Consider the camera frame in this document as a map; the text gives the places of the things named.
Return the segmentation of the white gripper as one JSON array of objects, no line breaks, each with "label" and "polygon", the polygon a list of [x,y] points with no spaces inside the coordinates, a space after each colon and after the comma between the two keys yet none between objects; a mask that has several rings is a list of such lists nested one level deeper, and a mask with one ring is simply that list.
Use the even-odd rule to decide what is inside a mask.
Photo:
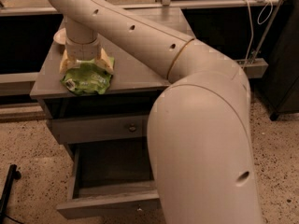
[{"label": "white gripper", "polygon": [[75,60],[90,61],[95,59],[95,64],[107,73],[114,74],[114,58],[109,57],[104,49],[101,49],[100,39],[96,38],[91,43],[79,43],[67,38],[65,51],[60,61],[61,74],[75,65]]}]

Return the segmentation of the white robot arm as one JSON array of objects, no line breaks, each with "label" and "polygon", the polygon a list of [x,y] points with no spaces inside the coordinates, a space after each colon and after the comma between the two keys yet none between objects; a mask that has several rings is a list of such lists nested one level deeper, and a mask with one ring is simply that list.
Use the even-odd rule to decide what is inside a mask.
[{"label": "white robot arm", "polygon": [[243,69],[207,44],[105,0],[49,0],[166,78],[147,129],[167,224],[263,224]]}]

